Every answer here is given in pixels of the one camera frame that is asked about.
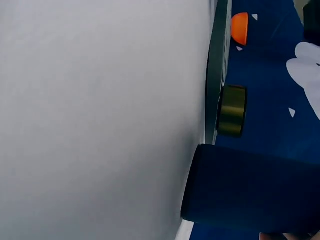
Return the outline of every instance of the navy blue cylinder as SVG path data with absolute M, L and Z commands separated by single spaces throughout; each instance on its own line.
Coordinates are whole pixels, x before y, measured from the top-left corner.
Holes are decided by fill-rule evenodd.
M 199 145 L 183 219 L 263 233 L 320 230 L 320 165 Z

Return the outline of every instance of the dark object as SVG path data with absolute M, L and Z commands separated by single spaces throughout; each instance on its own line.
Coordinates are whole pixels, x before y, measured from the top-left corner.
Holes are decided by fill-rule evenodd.
M 228 229 L 317 232 L 320 165 L 199 145 L 181 216 Z
M 303 7 L 304 38 L 320 46 L 320 0 L 310 0 Z
M 213 144 L 219 97 L 226 81 L 231 40 L 231 0 L 217 2 L 208 53 L 205 94 L 205 143 Z

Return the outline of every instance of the blue patterned cloth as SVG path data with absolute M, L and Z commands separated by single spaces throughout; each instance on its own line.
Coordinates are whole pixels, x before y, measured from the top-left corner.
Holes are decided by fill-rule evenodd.
M 232 15 L 241 12 L 249 14 L 247 46 L 231 41 L 226 82 L 247 87 L 246 121 L 242 138 L 218 136 L 216 145 L 320 163 L 320 47 L 301 43 L 292 0 L 234 0 Z M 258 236 L 195 224 L 190 239 Z

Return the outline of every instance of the white triangle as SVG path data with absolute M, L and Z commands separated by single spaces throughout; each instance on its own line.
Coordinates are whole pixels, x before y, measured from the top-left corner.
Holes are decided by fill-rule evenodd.
M 258 21 L 258 14 L 252 14 L 251 15 L 256 21 Z
M 289 112 L 291 114 L 291 117 L 294 117 L 296 114 L 296 110 L 293 110 L 292 108 L 289 107 Z

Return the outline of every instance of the orange ball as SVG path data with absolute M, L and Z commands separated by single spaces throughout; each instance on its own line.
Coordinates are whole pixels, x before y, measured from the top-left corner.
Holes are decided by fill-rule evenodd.
M 247 12 L 241 12 L 232 17 L 231 36 L 243 46 L 247 45 L 249 16 Z

